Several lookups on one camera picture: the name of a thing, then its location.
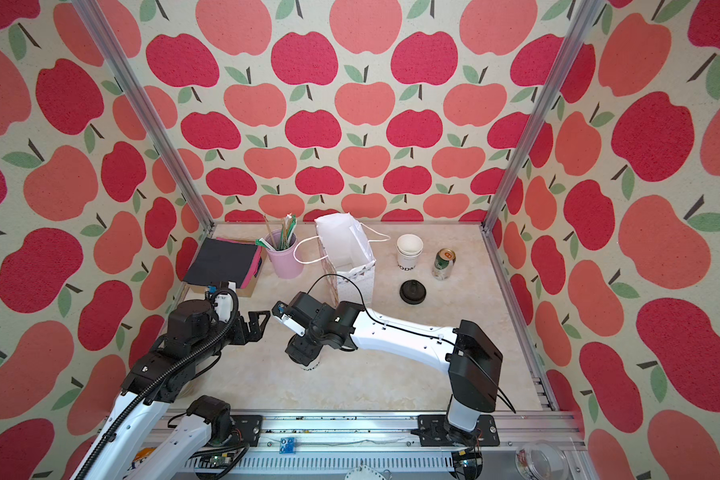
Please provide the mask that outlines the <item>white paper coffee cup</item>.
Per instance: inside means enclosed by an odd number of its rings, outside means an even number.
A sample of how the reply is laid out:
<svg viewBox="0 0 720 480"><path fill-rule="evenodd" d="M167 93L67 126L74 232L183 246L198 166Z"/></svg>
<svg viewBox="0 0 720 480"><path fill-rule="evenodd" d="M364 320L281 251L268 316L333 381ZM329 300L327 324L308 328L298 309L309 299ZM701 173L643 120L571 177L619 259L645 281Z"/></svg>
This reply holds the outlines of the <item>white paper coffee cup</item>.
<svg viewBox="0 0 720 480"><path fill-rule="evenodd" d="M302 369L304 371L313 371L320 365L320 359L316 358L312 362L310 362L308 365L303 366Z"/></svg>

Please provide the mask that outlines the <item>white paper gift bag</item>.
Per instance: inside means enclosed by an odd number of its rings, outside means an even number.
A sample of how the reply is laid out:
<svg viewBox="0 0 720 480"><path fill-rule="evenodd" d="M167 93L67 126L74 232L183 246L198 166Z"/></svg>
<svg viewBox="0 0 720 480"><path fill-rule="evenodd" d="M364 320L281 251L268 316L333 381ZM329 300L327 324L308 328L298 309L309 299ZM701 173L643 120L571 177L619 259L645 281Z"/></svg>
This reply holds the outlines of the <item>white paper gift bag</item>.
<svg viewBox="0 0 720 480"><path fill-rule="evenodd" d="M341 301L372 304L376 258L372 243L391 239L348 213L323 215L315 220L316 234L295 245L294 259L302 265L320 263L327 274L333 304ZM319 256L299 259L304 243L317 242Z"/></svg>

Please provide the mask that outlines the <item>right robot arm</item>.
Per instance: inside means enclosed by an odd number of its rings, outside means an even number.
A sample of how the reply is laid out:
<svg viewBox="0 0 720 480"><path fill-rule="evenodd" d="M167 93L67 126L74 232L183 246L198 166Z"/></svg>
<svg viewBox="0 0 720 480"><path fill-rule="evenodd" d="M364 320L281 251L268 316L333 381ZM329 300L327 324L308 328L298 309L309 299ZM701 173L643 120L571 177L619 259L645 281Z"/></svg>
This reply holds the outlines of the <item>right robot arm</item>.
<svg viewBox="0 0 720 480"><path fill-rule="evenodd" d="M294 363L310 367L324 347L398 355L445 374L451 386L447 424L476 430L479 417L495 411L501 390L503 354L479 325L463 320L456 328L434 327L382 315L364 303L332 307L306 292L277 302L271 314L293 332L285 349Z"/></svg>

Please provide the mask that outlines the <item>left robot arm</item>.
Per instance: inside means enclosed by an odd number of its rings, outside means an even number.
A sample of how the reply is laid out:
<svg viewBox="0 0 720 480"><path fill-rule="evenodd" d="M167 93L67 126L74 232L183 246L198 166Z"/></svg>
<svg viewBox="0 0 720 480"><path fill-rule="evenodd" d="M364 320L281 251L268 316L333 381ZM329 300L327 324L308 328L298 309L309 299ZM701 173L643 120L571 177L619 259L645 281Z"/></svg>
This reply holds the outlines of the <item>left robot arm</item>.
<svg viewBox="0 0 720 480"><path fill-rule="evenodd" d="M209 395L195 399L168 439L141 463L136 455L182 389L208 372L223 349L262 339L269 311L239 312L237 296L216 292L181 302L161 335L127 374L101 432L73 473L75 479L170 479L190 459L230 455L223 478L259 443L262 416L235 415Z"/></svg>

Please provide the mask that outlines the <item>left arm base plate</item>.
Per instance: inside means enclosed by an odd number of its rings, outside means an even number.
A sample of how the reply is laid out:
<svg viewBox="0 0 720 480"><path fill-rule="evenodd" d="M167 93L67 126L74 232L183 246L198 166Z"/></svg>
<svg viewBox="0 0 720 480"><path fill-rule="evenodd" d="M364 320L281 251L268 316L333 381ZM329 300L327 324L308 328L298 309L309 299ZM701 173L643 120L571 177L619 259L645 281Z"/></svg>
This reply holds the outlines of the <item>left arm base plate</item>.
<svg viewBox="0 0 720 480"><path fill-rule="evenodd" d="M262 432L261 415L224 414L214 430L212 443L217 446L257 447Z"/></svg>

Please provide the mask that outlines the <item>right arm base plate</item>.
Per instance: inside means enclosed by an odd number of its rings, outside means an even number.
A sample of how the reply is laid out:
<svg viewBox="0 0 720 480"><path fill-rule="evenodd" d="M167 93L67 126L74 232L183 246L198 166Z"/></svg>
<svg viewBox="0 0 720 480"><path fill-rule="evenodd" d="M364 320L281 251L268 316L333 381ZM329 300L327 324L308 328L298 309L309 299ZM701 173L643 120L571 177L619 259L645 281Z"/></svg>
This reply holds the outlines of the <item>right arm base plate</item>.
<svg viewBox="0 0 720 480"><path fill-rule="evenodd" d="M422 447L463 446L498 447L498 429L491 415L481 415L472 431L463 431L448 423L444 414L419 415L417 427L411 431Z"/></svg>

